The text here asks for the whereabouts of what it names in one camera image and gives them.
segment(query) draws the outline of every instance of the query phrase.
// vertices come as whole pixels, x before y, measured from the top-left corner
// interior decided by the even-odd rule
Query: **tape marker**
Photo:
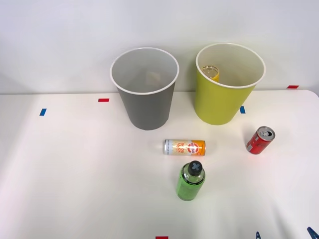
[[[40,112],[40,116],[44,116],[45,112],[46,112],[46,109],[42,109],[41,112]]]
[[[287,87],[287,89],[297,89],[299,86],[290,85]]]
[[[108,102],[109,100],[109,98],[100,98],[98,102]]]
[[[246,113],[245,107],[243,107],[243,106],[240,107],[240,113],[241,114],[245,114]]]

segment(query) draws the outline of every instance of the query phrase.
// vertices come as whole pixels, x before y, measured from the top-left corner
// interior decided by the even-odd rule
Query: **plastic bottle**
[[[205,181],[205,171],[198,161],[185,164],[180,173],[176,193],[184,201],[193,200]]]

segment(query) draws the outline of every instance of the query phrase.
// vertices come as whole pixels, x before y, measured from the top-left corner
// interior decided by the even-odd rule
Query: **can label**
[[[165,154],[185,155],[185,156],[204,156],[205,141],[202,140],[165,140]]]

